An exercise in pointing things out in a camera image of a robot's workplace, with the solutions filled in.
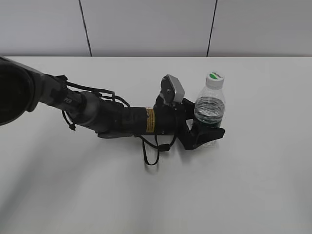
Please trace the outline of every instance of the white wall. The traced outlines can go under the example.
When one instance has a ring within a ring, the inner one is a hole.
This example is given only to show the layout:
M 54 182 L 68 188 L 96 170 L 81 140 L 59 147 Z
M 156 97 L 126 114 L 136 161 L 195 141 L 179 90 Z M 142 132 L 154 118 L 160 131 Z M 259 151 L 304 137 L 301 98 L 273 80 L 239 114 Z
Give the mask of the white wall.
M 0 54 L 88 56 L 76 0 L 1 0 Z
M 94 56 L 206 56 L 216 0 L 81 0 Z M 311 0 L 218 0 L 209 56 L 312 56 Z M 89 56 L 79 0 L 2 0 L 0 55 Z
M 209 56 L 311 56 L 311 0 L 219 0 Z
M 215 0 L 83 0 L 95 56 L 206 56 Z

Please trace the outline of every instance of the water bottle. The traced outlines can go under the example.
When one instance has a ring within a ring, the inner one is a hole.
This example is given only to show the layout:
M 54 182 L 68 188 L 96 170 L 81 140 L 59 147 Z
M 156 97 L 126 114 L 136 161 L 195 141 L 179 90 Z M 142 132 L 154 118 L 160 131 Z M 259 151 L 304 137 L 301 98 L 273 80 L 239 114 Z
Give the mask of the water bottle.
M 206 85 L 195 102 L 194 115 L 210 127 L 220 127 L 225 110 L 225 99 L 222 92 L 224 76 L 219 72 L 207 75 Z

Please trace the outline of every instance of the warning label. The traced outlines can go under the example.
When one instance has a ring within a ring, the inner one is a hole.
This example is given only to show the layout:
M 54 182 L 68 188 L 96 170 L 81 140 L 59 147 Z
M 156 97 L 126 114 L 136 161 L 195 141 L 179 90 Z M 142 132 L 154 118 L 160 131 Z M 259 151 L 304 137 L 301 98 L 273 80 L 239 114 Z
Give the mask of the warning label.
M 146 108 L 147 121 L 146 121 L 146 132 L 153 133 L 155 130 L 155 112 L 153 108 Z

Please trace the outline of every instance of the table surface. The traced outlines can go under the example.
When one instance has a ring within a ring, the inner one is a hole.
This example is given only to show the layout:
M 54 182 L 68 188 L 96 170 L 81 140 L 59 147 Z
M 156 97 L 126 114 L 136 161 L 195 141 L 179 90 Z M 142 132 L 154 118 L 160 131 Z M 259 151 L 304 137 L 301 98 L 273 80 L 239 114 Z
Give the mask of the table surface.
M 312 58 L 11 59 L 142 107 L 165 74 L 195 101 L 220 71 L 226 133 L 210 148 L 178 142 L 148 170 L 138 138 L 71 131 L 40 103 L 0 127 L 0 233 L 312 232 Z

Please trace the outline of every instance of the bottle cap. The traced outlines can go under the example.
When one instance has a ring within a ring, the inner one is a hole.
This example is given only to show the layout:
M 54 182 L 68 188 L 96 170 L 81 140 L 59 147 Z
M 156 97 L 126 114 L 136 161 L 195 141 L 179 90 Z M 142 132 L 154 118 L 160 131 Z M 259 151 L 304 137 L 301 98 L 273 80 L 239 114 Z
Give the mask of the bottle cap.
M 221 89 L 223 87 L 224 76 L 219 72 L 207 74 L 206 86 L 210 89 Z

